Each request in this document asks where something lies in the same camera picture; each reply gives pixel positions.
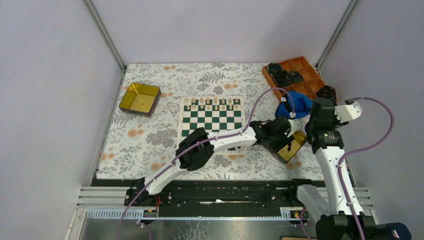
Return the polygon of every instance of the chess board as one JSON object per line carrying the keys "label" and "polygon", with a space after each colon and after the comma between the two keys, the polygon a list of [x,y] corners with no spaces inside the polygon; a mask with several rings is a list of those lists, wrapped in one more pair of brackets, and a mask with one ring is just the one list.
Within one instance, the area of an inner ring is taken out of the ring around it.
{"label": "chess board", "polygon": [[[239,129],[246,124],[244,101],[240,96],[182,97],[178,124],[178,143],[195,129],[206,132],[224,132]],[[246,155],[248,147],[234,147],[217,155]]]}

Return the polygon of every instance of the table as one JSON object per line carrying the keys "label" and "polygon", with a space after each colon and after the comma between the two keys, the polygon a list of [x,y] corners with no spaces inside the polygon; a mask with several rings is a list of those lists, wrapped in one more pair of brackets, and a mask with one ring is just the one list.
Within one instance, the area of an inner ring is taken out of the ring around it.
{"label": "table", "polygon": [[[266,63],[129,64],[112,124],[100,156],[97,179],[150,176],[175,157],[180,102],[186,96],[243,96],[246,119],[259,95],[269,89],[261,70]],[[123,113],[118,105],[130,83],[159,86],[162,98],[152,118]],[[272,92],[257,105],[253,120],[275,118],[279,102]],[[179,180],[323,180],[321,168],[305,144],[283,165],[261,146],[247,155],[214,155],[206,165]]]}

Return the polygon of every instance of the white wall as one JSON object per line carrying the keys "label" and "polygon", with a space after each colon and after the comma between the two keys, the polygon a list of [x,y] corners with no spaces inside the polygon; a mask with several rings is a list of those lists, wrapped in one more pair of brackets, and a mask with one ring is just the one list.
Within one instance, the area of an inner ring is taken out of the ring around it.
{"label": "white wall", "polygon": [[0,56],[0,239],[62,239],[120,70],[82,0],[1,1]]}
{"label": "white wall", "polygon": [[349,0],[94,0],[128,63],[316,62]]}
{"label": "white wall", "polygon": [[[360,185],[368,187],[381,223],[403,222],[413,239],[424,237],[424,2],[359,2],[322,74],[340,99],[368,96],[393,111],[392,134],[380,146],[352,155]],[[363,115],[342,131],[348,150],[368,146],[389,127],[389,115],[361,101]]]}

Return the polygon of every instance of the orange sorting tray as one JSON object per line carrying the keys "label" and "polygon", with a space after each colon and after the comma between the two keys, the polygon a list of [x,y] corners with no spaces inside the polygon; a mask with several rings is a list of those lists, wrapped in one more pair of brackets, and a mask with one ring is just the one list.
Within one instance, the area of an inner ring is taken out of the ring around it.
{"label": "orange sorting tray", "polygon": [[[299,83],[290,84],[288,86],[283,87],[286,91],[295,91],[298,93],[305,94],[310,99],[314,100],[317,98],[316,92],[320,90],[320,88],[324,87],[326,83],[320,77],[320,75],[315,71],[315,69],[311,66],[311,64],[306,60],[304,56],[296,57],[290,60],[279,62],[281,67],[290,72],[291,70],[298,71],[304,81]],[[262,74],[265,77],[271,88],[275,88],[276,84],[273,78],[268,74],[267,66],[262,68]],[[279,90],[273,91],[278,101],[281,102],[281,98],[283,97],[283,93]]]}

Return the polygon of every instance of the black mount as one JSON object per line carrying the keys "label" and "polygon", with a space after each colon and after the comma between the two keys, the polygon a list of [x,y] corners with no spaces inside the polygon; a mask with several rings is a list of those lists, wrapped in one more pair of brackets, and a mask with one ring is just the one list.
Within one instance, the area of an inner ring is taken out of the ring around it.
{"label": "black mount", "polygon": [[315,186],[311,179],[293,178],[287,189],[283,192],[284,199],[296,207],[304,206],[304,204],[298,199],[298,187],[301,185]]}
{"label": "black mount", "polygon": [[287,137],[286,133],[290,131],[291,124],[284,116],[268,121],[252,121],[249,126],[256,134],[255,144],[264,147],[267,145],[274,152],[278,152],[295,139],[293,136]]}
{"label": "black mount", "polygon": [[[200,127],[179,143],[179,148],[175,151],[175,154],[178,155],[190,146],[206,139],[208,139],[208,133],[203,127]],[[212,154],[214,154],[214,146],[210,142],[205,142],[179,158],[180,168],[187,169],[189,172],[198,170],[208,162]]]}
{"label": "black mount", "polygon": [[327,146],[338,146],[340,149],[345,147],[336,128],[349,122],[340,123],[335,115],[336,106],[331,99],[318,97],[313,100],[310,119],[305,126],[307,142],[312,146],[313,154],[320,148],[326,149]]}
{"label": "black mount", "polygon": [[[141,191],[145,187],[145,177],[135,180],[130,188],[126,190],[125,201],[123,203],[124,206],[128,206],[130,202],[136,197],[137,193]],[[153,204],[153,200],[156,198],[154,195],[149,195],[149,192],[146,190],[143,191],[140,196],[134,201],[133,206],[151,206]]]}
{"label": "black mount", "polygon": [[[376,225],[372,216],[358,216],[366,240],[411,240],[407,226],[400,222]],[[316,237],[321,240],[359,240],[361,239],[352,215],[322,215],[316,223]]]}

